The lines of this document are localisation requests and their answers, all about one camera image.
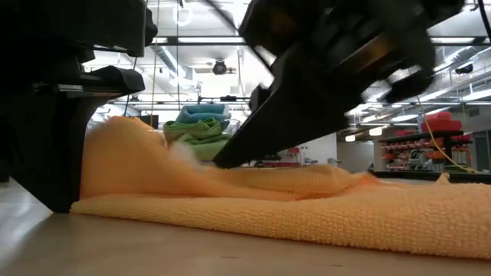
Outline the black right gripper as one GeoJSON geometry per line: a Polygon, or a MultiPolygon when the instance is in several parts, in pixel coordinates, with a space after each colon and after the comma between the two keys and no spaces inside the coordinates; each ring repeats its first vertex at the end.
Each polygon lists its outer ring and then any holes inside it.
{"type": "Polygon", "coordinates": [[[361,95],[395,71],[416,71],[389,85],[395,103],[433,81],[434,47],[427,34],[434,7],[425,0],[337,0],[273,64],[271,95],[215,156],[220,168],[335,133],[361,95]]]}

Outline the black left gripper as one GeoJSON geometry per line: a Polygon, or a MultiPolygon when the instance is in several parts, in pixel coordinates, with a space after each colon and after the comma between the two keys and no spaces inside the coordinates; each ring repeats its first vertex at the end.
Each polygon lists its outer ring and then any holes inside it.
{"type": "Polygon", "coordinates": [[[17,97],[7,102],[8,174],[51,211],[69,212],[80,198],[87,123],[107,102],[96,97],[144,89],[131,69],[85,72],[76,57],[0,57],[0,100],[17,97]]]}

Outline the blue microfiber towel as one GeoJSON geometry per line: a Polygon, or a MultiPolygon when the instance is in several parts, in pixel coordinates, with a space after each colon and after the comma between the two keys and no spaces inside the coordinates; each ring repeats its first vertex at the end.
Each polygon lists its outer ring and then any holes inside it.
{"type": "Polygon", "coordinates": [[[201,103],[196,105],[185,105],[176,118],[176,122],[196,123],[199,120],[206,120],[208,118],[224,121],[230,119],[231,116],[228,113],[227,106],[224,104],[201,103]]]}

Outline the green microfiber towel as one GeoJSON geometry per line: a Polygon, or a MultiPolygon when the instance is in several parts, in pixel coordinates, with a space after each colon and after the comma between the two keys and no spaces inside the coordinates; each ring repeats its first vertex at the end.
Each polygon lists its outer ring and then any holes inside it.
{"type": "Polygon", "coordinates": [[[182,143],[193,150],[217,151],[231,137],[223,132],[221,121],[212,117],[195,123],[169,121],[164,124],[163,133],[169,143],[182,143]]]}
{"type": "Polygon", "coordinates": [[[227,140],[220,140],[212,143],[191,145],[190,148],[198,160],[212,161],[227,143],[227,140]]]}

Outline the orange microfiber towel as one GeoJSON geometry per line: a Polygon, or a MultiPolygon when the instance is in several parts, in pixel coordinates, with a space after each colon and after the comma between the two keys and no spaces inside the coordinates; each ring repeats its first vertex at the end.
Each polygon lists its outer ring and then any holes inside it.
{"type": "Polygon", "coordinates": [[[77,214],[266,238],[491,260],[491,186],[415,185],[329,165],[220,169],[139,120],[84,142],[77,214]]]}

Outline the white shelf with red bins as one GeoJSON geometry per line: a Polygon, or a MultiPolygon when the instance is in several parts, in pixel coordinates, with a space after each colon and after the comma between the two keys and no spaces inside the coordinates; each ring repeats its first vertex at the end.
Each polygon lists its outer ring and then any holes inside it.
{"type": "Polygon", "coordinates": [[[298,147],[292,147],[267,156],[262,161],[265,167],[272,168],[290,168],[299,167],[302,164],[301,150],[298,147]]]}

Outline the long black ceiling beam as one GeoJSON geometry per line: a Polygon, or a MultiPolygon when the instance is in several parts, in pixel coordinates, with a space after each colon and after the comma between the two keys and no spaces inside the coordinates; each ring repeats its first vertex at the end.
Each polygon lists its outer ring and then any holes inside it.
{"type": "MultiPolygon", "coordinates": [[[[491,46],[491,40],[485,36],[462,37],[462,36],[436,36],[430,38],[431,42],[438,46],[491,46]]],[[[157,37],[153,44],[178,45],[178,44],[217,44],[217,45],[245,45],[243,38],[233,36],[207,36],[207,37],[157,37]]]]}

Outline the black computer monitor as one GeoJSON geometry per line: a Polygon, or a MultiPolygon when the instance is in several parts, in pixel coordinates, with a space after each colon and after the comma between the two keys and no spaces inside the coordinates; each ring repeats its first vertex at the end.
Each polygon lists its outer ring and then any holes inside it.
{"type": "Polygon", "coordinates": [[[151,126],[154,129],[159,128],[159,116],[158,115],[143,115],[138,118],[145,124],[151,126]]]}

